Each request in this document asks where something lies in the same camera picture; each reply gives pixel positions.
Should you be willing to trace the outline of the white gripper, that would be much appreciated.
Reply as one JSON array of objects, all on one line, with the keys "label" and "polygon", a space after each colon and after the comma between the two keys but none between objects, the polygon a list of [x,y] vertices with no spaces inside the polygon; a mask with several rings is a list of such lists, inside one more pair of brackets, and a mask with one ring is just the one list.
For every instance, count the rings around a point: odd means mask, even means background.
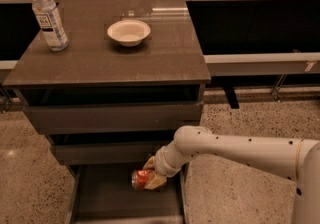
[{"label": "white gripper", "polygon": [[144,170],[156,170],[149,175],[144,185],[146,190],[154,190],[164,186],[167,178],[175,176],[181,170],[181,155],[174,144],[161,147],[154,156],[151,156],[144,164]]}]

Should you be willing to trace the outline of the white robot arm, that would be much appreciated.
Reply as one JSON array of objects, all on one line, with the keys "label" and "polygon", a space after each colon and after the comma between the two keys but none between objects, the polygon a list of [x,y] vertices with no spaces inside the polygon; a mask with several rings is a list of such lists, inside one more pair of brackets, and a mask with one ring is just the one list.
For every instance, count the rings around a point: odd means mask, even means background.
[{"label": "white robot arm", "polygon": [[297,138],[217,135],[201,126],[182,126],[145,167],[152,190],[203,154],[217,155],[296,183],[292,224],[320,224],[320,141]]}]

